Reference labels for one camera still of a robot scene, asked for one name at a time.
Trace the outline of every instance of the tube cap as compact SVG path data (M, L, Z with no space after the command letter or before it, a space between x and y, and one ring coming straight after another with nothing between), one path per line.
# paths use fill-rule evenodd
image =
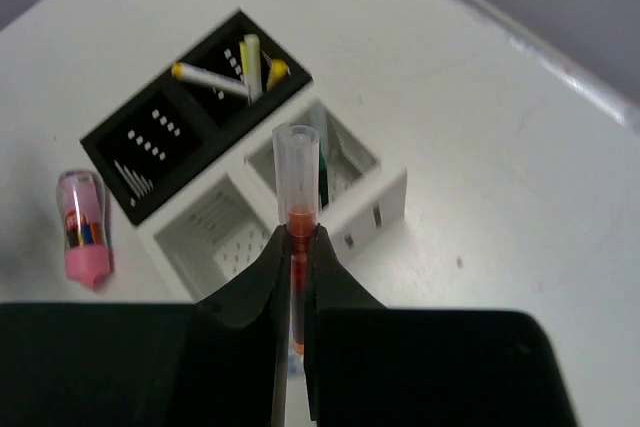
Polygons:
M111 274L109 249L105 245L85 245L64 253L67 279L95 289Z
M273 131L276 192L280 222L291 214L318 212L318 168L320 136L306 125L282 124Z

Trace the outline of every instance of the white table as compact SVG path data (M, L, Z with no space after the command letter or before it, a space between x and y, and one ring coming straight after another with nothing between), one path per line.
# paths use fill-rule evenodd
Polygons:
M0 298L170 300L117 205L114 278L64 279L55 181L238 6L409 169L406 221L358 280L389 305L531 312L582 424L639 425L639 141L451 0L43 0L0 34Z

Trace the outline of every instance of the test tube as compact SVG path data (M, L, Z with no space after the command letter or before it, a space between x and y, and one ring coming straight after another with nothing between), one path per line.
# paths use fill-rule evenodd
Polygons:
M306 125L283 124L273 131L280 223L293 238L291 315L293 346L304 353L304 284L307 249L318 213L320 136Z

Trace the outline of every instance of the small bottle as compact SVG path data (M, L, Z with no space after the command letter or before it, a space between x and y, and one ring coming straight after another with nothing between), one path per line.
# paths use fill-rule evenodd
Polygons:
M56 197L65 233L67 278L94 289L111 273L102 181L87 170L64 172L58 179Z

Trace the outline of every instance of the black plastic part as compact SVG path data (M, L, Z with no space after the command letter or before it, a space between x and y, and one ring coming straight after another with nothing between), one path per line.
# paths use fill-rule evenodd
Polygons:
M239 78L238 43L247 33L258 34L263 53L284 60L290 70L253 104L224 93L221 98L165 71L81 140L134 225L311 82L309 73L241 11L176 61ZM267 77L263 55L264 83Z
M528 315L391 310L309 247L305 373L319 427L575 427L551 346Z
M283 425L290 252L195 305L0 306L0 425Z
M326 168L320 168L318 175L318 190L320 191L320 205L324 209L329 205L329 173Z

